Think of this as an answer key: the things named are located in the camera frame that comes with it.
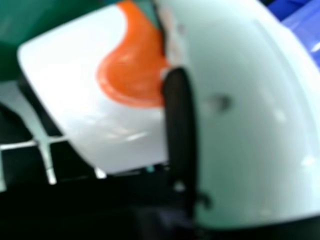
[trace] green surface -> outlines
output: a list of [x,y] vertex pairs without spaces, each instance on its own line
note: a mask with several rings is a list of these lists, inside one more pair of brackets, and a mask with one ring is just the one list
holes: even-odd
[[54,27],[96,10],[101,0],[0,0],[0,81],[16,79],[17,48]]

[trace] glossy white surface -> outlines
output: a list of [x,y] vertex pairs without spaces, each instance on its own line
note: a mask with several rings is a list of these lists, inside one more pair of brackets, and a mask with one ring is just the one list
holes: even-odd
[[105,7],[23,44],[20,66],[78,153],[106,173],[167,160],[163,110],[133,108],[100,89],[98,66],[123,40],[124,13]]
[[[197,203],[198,224],[237,229],[320,215],[320,75],[298,40],[256,0],[158,3],[185,31],[198,191],[212,201]],[[232,100],[225,112],[212,101],[221,94]]]

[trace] orange pattern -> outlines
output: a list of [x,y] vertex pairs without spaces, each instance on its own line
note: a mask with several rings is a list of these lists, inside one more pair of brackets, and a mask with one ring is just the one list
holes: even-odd
[[127,17],[127,33],[100,64],[98,82],[119,103],[131,107],[162,106],[161,70],[168,64],[162,55],[161,33],[131,0],[117,5]]

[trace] blue plastic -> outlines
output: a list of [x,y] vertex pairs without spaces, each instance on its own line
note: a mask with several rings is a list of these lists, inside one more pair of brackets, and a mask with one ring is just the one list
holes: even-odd
[[308,2],[310,2],[310,0],[276,0],[271,3],[268,8],[280,21],[282,21]]
[[282,22],[300,39],[320,67],[320,0],[312,0]]

